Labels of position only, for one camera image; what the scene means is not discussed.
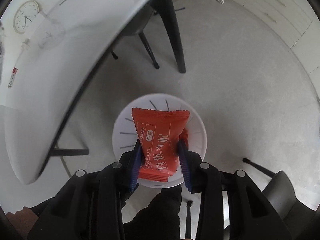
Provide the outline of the red snack packet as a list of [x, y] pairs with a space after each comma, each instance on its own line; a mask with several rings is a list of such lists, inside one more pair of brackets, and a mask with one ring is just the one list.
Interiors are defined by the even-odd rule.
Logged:
[[190, 112], [133, 108], [132, 117], [144, 154], [138, 178], [168, 182], [178, 169], [177, 143], [181, 135], [188, 137]]

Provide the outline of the white round trash bin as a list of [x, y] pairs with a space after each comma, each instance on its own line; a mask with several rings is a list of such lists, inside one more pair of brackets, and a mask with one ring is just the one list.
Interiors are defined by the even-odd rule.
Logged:
[[144, 163], [137, 182], [162, 189], [184, 182], [177, 155], [182, 138], [190, 151], [205, 157], [206, 129], [195, 109], [175, 96], [156, 93], [141, 96], [122, 110], [114, 123], [112, 146], [117, 159], [140, 146]]

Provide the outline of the black table leg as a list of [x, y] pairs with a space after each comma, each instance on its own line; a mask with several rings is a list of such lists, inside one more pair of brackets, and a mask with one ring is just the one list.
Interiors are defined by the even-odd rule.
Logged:
[[74, 157], [82, 155], [89, 155], [89, 149], [54, 148], [50, 152], [51, 157]]

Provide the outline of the grey dining chair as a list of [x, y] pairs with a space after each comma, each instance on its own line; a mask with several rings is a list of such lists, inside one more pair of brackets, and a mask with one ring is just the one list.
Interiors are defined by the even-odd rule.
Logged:
[[121, 37], [138, 36], [153, 67], [159, 69], [159, 63], [145, 34], [147, 26], [157, 41], [167, 39], [167, 44], [172, 48], [177, 71], [185, 74], [187, 69], [173, 1], [149, 0], [120, 33]]

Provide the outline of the beige drawer cabinet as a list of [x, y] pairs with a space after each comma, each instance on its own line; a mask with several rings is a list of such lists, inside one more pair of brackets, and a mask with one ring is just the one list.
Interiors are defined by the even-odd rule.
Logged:
[[319, 19], [307, 0], [245, 0], [244, 7], [291, 48], [307, 73], [319, 70]]

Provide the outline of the white round wall clock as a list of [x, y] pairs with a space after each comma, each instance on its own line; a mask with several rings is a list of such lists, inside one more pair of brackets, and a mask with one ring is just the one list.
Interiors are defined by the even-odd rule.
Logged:
[[40, 12], [40, 6], [35, 0], [24, 2], [16, 11], [13, 19], [14, 31], [24, 34], [29, 25], [34, 21]]

